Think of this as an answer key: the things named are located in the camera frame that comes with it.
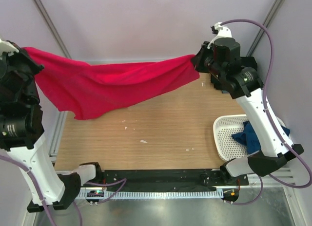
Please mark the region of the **red t shirt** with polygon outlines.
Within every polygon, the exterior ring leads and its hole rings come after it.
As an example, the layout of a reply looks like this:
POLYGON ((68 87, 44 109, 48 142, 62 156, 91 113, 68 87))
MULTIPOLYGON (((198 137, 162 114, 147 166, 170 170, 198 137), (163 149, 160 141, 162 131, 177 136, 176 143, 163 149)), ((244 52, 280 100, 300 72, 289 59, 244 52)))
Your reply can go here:
POLYGON ((36 75, 43 94, 77 120, 94 119, 176 90, 199 78, 191 58, 160 62, 91 65, 34 47, 25 48, 44 69, 36 75))

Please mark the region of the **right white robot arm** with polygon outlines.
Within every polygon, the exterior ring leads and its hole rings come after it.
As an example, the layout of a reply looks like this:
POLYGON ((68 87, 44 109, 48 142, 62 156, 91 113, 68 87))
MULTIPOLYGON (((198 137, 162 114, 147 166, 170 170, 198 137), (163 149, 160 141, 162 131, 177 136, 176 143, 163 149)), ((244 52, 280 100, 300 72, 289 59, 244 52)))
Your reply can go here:
POLYGON ((258 75, 255 58, 241 57, 240 44, 234 38, 203 42, 191 63, 196 71, 211 74, 240 105, 261 146, 259 151, 224 163, 219 174, 222 183, 231 185, 244 174, 264 177, 279 170, 295 158, 286 148, 287 144, 297 154, 303 153, 303 147, 292 143, 274 114, 272 121, 268 119, 269 103, 262 98, 264 84, 258 75))

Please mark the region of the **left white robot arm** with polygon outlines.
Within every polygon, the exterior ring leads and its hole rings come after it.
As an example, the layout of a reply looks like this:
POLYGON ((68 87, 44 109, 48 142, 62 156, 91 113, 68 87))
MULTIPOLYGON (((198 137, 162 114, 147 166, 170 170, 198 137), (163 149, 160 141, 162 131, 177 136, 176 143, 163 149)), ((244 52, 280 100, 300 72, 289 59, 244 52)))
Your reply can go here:
POLYGON ((0 147, 16 163, 32 193, 28 212, 40 212, 44 205, 67 209, 89 183, 103 182, 99 163, 85 163, 70 174, 57 174, 46 151, 43 111, 35 75, 43 70, 25 49, 10 42, 0 44, 0 147))

